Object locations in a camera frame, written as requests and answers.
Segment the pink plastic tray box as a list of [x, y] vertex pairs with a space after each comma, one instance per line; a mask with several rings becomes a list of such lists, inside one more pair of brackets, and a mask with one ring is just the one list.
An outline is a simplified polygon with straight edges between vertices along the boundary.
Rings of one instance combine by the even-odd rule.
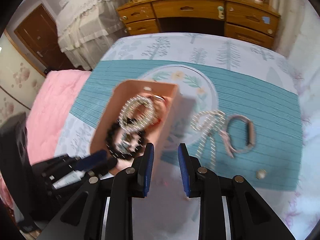
[[[106, 150], [107, 156], [118, 159], [110, 173], [132, 165], [143, 155], [148, 142], [154, 146], [153, 165], [157, 166], [180, 102], [179, 86], [156, 81], [126, 80], [114, 89], [93, 135], [90, 153]], [[117, 149], [124, 133], [133, 141], [130, 154]]]

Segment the pink smart watch band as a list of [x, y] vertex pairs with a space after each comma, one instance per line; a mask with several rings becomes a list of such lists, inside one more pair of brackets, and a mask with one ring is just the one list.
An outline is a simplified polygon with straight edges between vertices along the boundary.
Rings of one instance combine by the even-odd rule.
[[[230, 126], [233, 122], [240, 120], [244, 125], [238, 127], [237, 131], [230, 132]], [[229, 115], [219, 131], [220, 137], [223, 141], [226, 154], [234, 158], [234, 154], [247, 153], [255, 147], [256, 135], [253, 121], [248, 117], [240, 114]], [[240, 142], [240, 139], [245, 140], [243, 148], [236, 148], [233, 146], [233, 142], [236, 140]]]

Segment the pink blanket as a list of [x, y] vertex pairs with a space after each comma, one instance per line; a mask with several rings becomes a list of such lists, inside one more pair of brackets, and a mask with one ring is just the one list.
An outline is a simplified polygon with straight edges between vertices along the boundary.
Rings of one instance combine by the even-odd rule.
[[53, 71], [46, 77], [27, 118], [31, 165], [54, 157], [67, 116], [91, 72]]

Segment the teal striped cloth mat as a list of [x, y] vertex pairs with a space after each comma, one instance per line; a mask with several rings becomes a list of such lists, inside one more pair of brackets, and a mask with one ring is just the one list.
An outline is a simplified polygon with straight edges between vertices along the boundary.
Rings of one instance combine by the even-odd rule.
[[271, 79], [223, 68], [165, 60], [116, 60], [98, 64], [71, 113], [97, 128], [111, 94], [129, 79], [178, 85], [181, 100], [161, 160], [178, 164], [180, 143], [218, 175], [243, 175], [252, 185], [293, 191], [302, 158], [298, 97]]

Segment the brown wooden door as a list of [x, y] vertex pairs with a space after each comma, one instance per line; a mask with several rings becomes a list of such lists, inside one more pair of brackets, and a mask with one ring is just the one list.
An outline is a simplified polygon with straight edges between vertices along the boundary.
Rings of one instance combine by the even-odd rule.
[[56, 24], [43, 5], [36, 7], [14, 30], [25, 47], [48, 69], [74, 69], [60, 50]]

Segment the white lace covered furniture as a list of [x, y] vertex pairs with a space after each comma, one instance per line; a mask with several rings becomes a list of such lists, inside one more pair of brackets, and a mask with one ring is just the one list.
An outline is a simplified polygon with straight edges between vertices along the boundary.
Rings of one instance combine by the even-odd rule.
[[93, 70], [103, 55], [126, 36], [118, 7], [129, 0], [69, 0], [55, 22], [58, 44], [75, 68]]

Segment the white leaf print curtain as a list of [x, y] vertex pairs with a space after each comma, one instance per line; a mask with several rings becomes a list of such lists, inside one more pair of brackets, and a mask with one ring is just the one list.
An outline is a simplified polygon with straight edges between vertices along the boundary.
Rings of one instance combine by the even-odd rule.
[[299, 95], [319, 90], [319, 15], [309, 0], [269, 0], [280, 14], [274, 50], [287, 58]]

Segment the wooden desk with drawers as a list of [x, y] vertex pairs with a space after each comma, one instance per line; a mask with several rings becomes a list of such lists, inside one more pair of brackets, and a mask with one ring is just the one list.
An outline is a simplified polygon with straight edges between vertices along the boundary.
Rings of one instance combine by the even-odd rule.
[[134, 0], [117, 9], [130, 35], [210, 34], [272, 48], [280, 15], [255, 0]]

